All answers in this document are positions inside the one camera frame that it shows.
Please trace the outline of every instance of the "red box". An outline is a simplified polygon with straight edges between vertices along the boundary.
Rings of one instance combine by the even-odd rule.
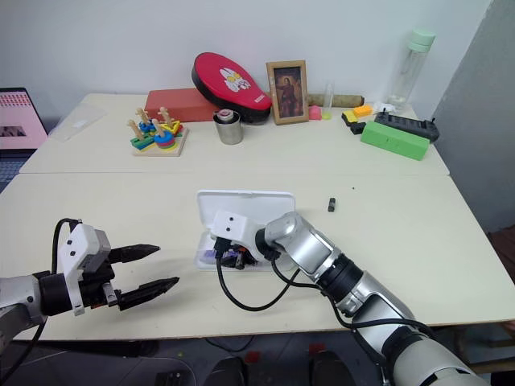
[[[162,121],[160,107],[166,107],[170,117],[181,122],[212,121],[212,114],[219,110],[196,88],[150,91],[145,105],[149,117]]]

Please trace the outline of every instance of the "green box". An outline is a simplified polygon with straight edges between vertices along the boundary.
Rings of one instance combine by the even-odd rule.
[[[367,122],[361,141],[419,161],[429,148],[429,139],[377,122]]]

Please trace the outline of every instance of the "metal cup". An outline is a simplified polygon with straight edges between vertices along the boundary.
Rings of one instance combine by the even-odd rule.
[[[243,140],[243,129],[240,114],[236,111],[223,109],[213,114],[218,136],[225,145],[236,145]]]

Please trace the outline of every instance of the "white table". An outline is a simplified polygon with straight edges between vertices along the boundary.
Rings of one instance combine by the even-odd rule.
[[[121,290],[161,277],[179,284],[152,302],[119,312],[87,309],[50,318],[42,339],[153,339],[321,331],[339,328],[328,301],[291,289],[261,313],[236,308],[213,272],[196,270],[203,231],[196,192],[203,188],[292,192],[298,211],[362,269],[431,325],[515,318],[515,290],[455,184],[447,176],[281,175],[232,173],[19,175],[0,195],[0,272],[49,269],[52,232],[62,217],[105,230],[113,247],[162,250],[115,265]],[[336,211],[327,212],[329,197]],[[167,201],[167,210],[160,208]],[[261,305],[282,288],[272,273],[227,273],[229,288]],[[31,337],[32,331],[19,335]]]
[[[449,174],[433,145],[420,162],[360,143],[340,118],[342,109],[334,109],[330,121],[276,126],[270,118],[265,125],[247,125],[235,146],[220,142],[212,122],[191,122],[179,158],[134,157],[126,122],[137,118],[134,111],[145,101],[143,95],[88,95],[83,102],[107,115],[66,142],[50,136],[21,173]],[[414,117],[413,110],[407,116]]]

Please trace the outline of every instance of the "wooden frame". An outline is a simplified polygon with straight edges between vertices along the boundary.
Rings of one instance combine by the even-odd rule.
[[[266,64],[266,71],[275,123],[283,125],[309,121],[306,62],[269,62]]]

